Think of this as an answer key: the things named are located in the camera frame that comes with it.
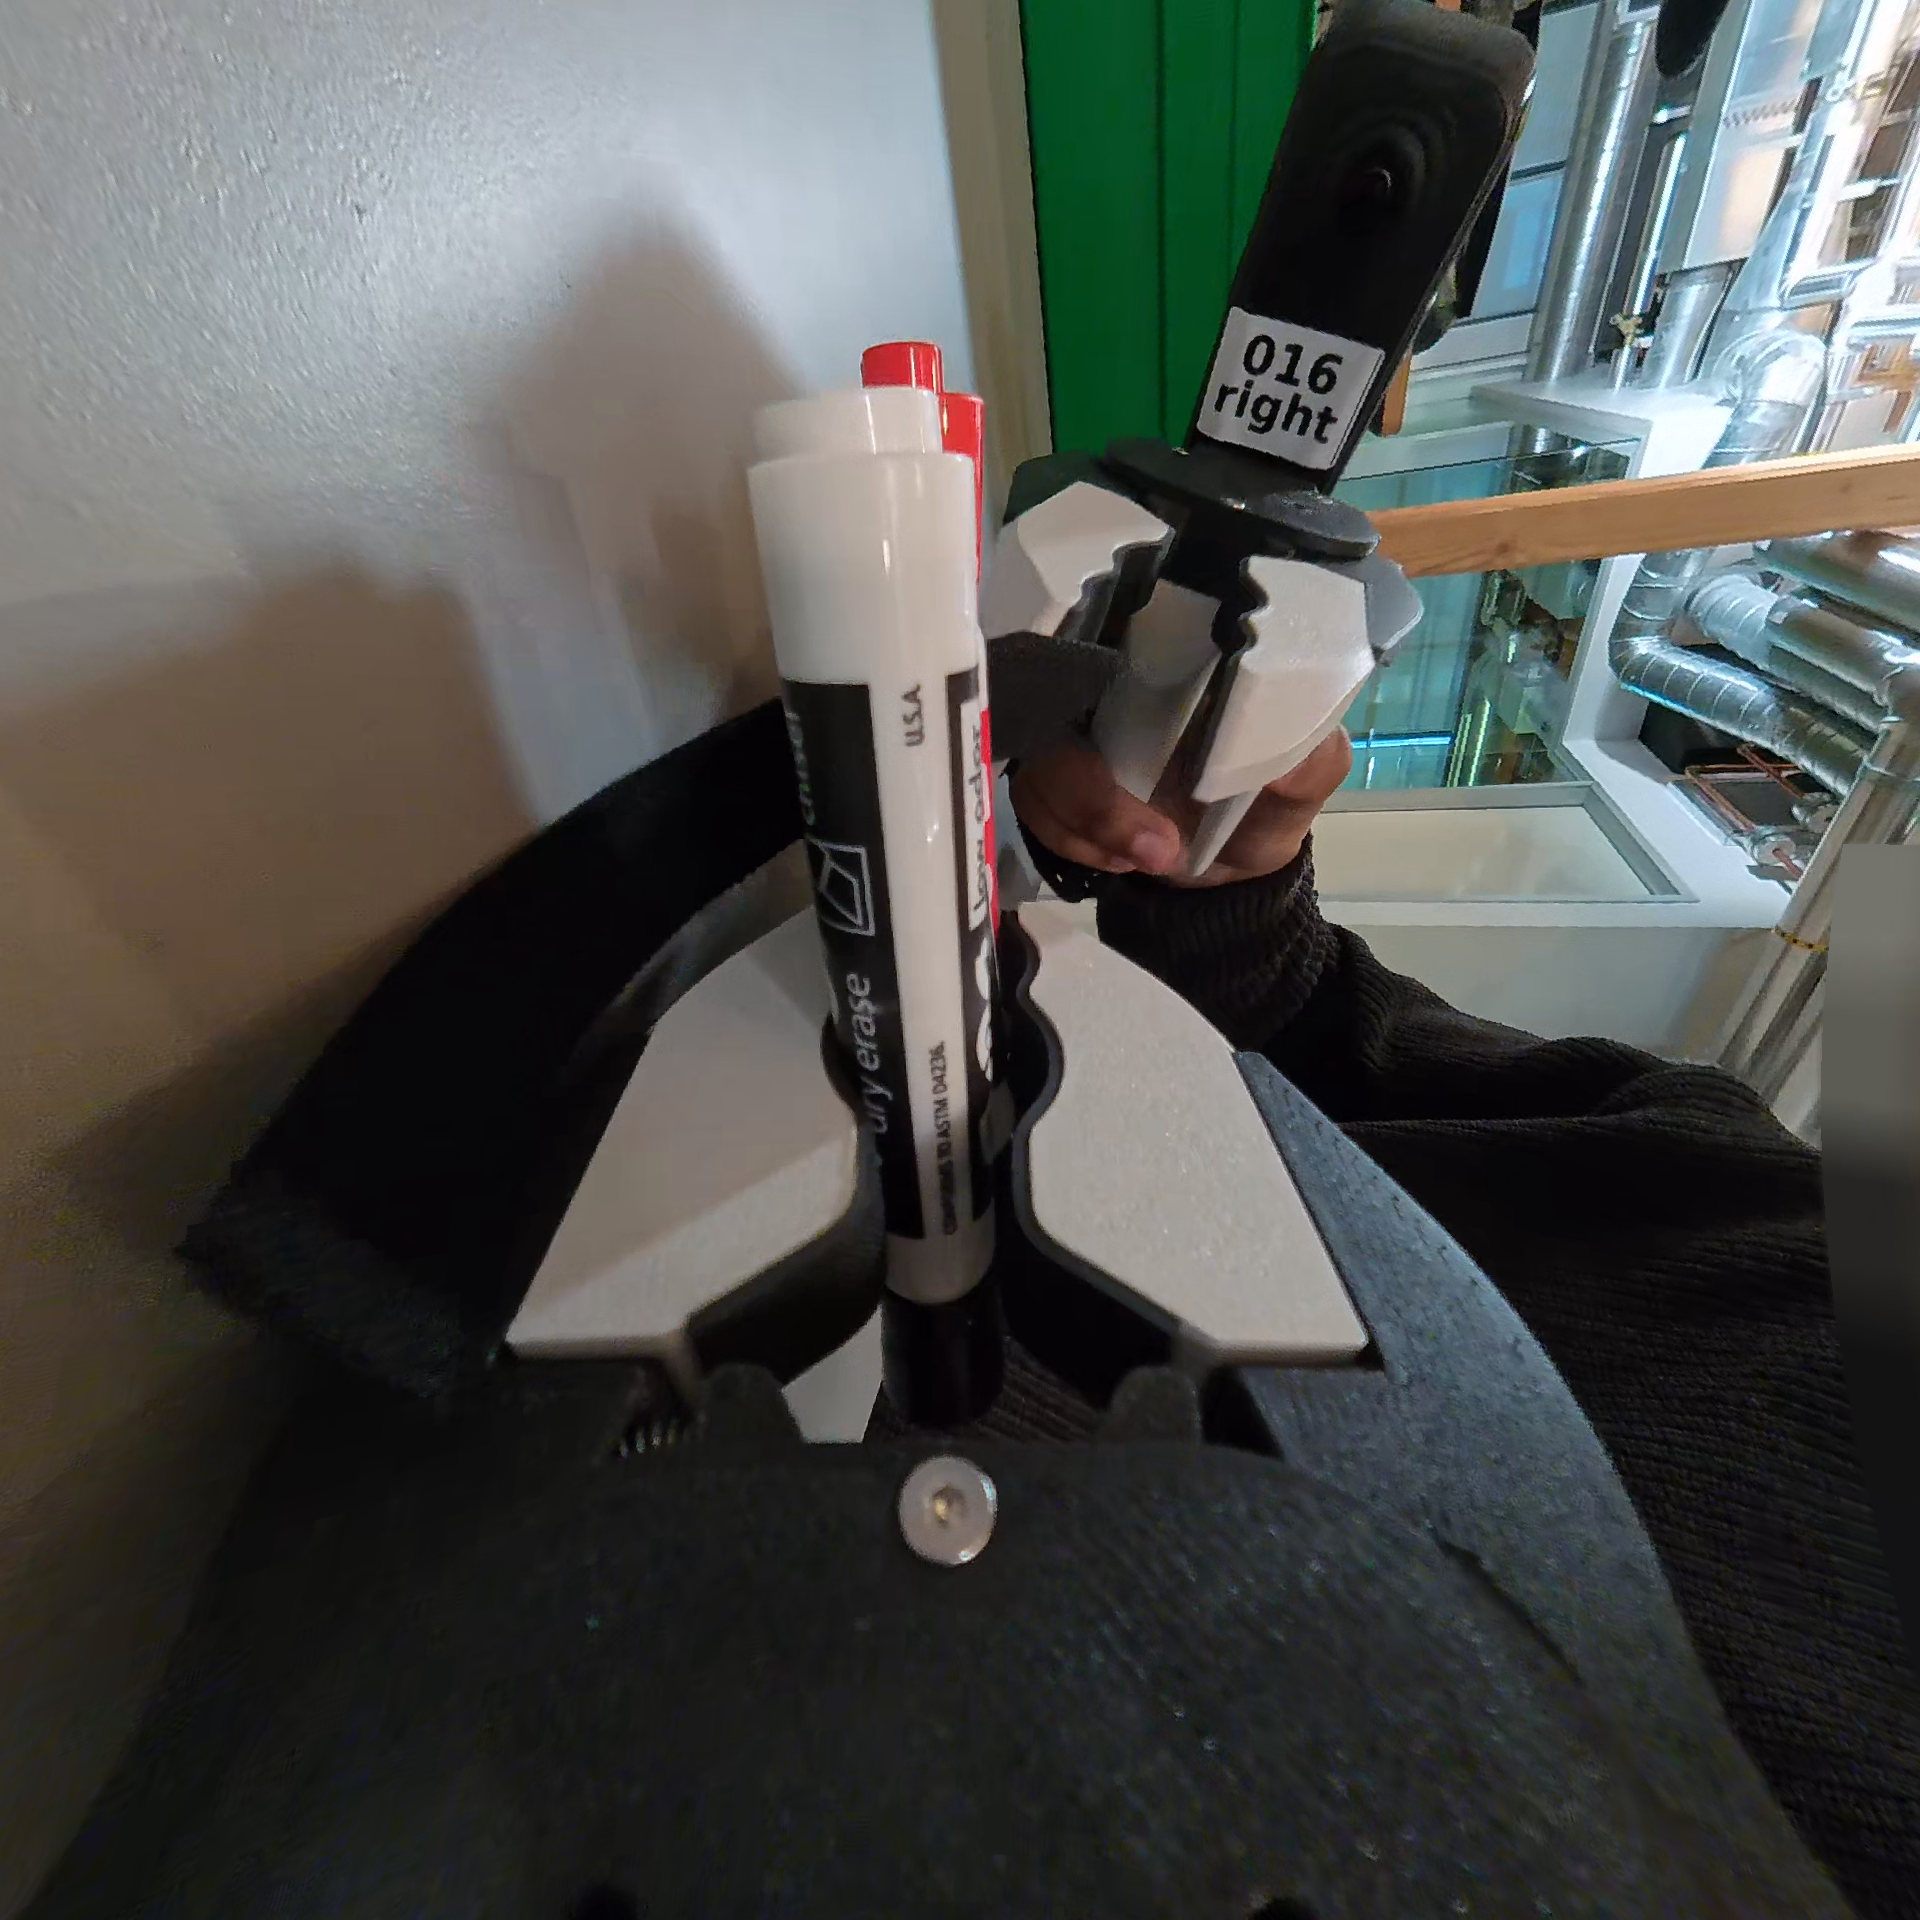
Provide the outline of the person's black sweater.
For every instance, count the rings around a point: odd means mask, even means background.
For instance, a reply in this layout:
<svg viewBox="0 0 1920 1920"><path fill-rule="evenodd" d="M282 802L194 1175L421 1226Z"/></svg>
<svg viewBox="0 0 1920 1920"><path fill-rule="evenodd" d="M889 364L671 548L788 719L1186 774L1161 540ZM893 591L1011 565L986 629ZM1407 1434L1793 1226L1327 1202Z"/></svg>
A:
<svg viewBox="0 0 1920 1920"><path fill-rule="evenodd" d="M1915 1678L1852 1442L1591 1423L1767 1786L1859 1914L1915 1914Z"/></svg>

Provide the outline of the green plastic bin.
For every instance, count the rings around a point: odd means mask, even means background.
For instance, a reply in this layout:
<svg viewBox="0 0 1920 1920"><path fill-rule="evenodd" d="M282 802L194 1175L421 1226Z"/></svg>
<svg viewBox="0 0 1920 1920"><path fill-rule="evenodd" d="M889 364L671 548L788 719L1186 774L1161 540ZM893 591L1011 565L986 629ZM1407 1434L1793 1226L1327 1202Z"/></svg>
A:
<svg viewBox="0 0 1920 1920"><path fill-rule="evenodd" d="M1055 449L1185 437L1317 13L1020 4Z"/></svg>

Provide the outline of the red dry erase marker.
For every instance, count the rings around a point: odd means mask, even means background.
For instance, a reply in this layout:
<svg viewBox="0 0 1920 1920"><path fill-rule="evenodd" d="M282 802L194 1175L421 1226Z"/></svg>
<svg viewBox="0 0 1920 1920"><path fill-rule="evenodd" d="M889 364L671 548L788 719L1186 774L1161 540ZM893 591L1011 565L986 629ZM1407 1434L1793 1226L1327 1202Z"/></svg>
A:
<svg viewBox="0 0 1920 1920"><path fill-rule="evenodd" d="M980 575L986 561L986 400L947 388L945 354L935 343L876 343L859 359L859 376L867 388L913 388L940 402L945 449L967 456L971 465L977 575Z"/></svg>

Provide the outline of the person's right hand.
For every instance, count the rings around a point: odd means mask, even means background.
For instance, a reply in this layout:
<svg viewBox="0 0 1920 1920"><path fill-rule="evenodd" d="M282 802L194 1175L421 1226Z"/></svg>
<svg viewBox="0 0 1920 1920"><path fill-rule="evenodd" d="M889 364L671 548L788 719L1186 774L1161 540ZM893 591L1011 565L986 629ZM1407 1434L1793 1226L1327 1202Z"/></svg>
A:
<svg viewBox="0 0 1920 1920"><path fill-rule="evenodd" d="M1214 889L1281 873L1306 847L1311 823L1353 768L1353 744L1335 726L1298 765L1252 794L1237 830L1199 871L1188 871L1188 844L1204 823L1177 790L1151 802L1124 790L1109 762L1083 740L1022 762L1012 773L1012 809L1023 839L1093 873L1139 873L1177 887Z"/></svg>

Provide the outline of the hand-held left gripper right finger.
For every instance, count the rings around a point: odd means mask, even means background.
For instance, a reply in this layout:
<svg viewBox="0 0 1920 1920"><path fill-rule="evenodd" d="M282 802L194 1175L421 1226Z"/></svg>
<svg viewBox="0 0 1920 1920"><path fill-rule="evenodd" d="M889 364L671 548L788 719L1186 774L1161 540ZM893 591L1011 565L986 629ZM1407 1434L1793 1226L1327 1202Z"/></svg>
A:
<svg viewBox="0 0 1920 1920"><path fill-rule="evenodd" d="M1235 1046L1085 920L1011 930L1007 1313L1055 1373L1350 1367L1370 1335Z"/></svg>

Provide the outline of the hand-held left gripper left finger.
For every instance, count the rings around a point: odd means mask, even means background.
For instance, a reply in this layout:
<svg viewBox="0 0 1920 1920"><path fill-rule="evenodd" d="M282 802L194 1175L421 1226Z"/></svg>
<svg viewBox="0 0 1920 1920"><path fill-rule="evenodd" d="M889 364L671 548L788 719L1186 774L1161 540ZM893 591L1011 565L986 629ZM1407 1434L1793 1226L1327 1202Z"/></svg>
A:
<svg viewBox="0 0 1920 1920"><path fill-rule="evenodd" d="M870 1140L828 1058L814 928L777 928L659 1022L508 1330L525 1360L730 1365L781 1385L881 1308Z"/></svg>

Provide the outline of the silver insulated pipes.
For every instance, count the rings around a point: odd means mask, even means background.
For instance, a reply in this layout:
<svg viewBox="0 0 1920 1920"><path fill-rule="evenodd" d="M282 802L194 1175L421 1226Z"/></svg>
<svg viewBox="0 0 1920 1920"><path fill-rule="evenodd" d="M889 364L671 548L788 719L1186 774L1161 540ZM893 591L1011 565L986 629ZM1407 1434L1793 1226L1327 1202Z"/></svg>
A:
<svg viewBox="0 0 1920 1920"><path fill-rule="evenodd" d="M1606 661L1625 690L1788 759L1837 799L1718 1049L1779 1095L1817 1034L1841 854L1915 833L1917 541L1780 537L1755 566L1716 570L1702 548L1647 556Z"/></svg>

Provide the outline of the black dry erase marker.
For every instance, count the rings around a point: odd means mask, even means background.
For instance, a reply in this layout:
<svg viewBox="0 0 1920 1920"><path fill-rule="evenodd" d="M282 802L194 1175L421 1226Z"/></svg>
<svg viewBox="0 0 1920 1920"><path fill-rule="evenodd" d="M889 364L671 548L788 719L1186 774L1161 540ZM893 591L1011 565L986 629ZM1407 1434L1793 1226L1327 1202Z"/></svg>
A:
<svg viewBox="0 0 1920 1920"><path fill-rule="evenodd" d="M753 528L849 1065L889 1175L957 1184L1007 1126L971 465L913 388L786 400L754 433Z"/></svg>
<svg viewBox="0 0 1920 1920"><path fill-rule="evenodd" d="M810 453L749 473L834 1060L881 1169L883 1383L953 1429L1001 1389L989 701L971 468Z"/></svg>

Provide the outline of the wooden railing beam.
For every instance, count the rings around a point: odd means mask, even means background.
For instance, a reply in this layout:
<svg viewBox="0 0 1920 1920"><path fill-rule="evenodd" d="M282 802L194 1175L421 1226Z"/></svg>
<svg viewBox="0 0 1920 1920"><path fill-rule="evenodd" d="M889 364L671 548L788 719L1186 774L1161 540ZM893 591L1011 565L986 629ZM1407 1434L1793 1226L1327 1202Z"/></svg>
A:
<svg viewBox="0 0 1920 1920"><path fill-rule="evenodd" d="M1373 514L1411 577L1762 544L1917 522L1917 445L1828 449Z"/></svg>

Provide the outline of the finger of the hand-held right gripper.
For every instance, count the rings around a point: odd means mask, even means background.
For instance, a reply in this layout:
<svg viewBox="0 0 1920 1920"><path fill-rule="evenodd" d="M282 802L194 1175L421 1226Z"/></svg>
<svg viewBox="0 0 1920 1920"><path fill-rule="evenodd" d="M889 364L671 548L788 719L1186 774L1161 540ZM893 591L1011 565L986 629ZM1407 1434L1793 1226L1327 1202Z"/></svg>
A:
<svg viewBox="0 0 1920 1920"><path fill-rule="evenodd" d="M1177 532L1109 487L1066 487L1005 520L980 593L986 640L1116 646Z"/></svg>
<svg viewBox="0 0 1920 1920"><path fill-rule="evenodd" d="M1249 560L1239 648L1225 663L1207 742L1190 776L1203 805L1290 774L1335 728L1377 668L1359 566Z"/></svg>

